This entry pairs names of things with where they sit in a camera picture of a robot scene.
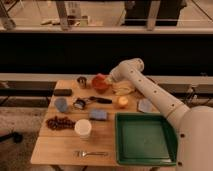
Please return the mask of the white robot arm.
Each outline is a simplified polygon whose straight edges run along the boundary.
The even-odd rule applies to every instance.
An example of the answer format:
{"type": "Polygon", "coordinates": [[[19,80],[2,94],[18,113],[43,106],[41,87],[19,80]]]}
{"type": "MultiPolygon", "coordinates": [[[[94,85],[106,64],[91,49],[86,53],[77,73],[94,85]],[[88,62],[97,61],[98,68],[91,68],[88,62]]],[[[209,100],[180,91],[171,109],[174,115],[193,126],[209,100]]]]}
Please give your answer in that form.
{"type": "Polygon", "coordinates": [[[176,171],[213,171],[213,108],[188,107],[142,74],[140,58],[121,61],[107,81],[130,81],[178,133],[176,171]]]}

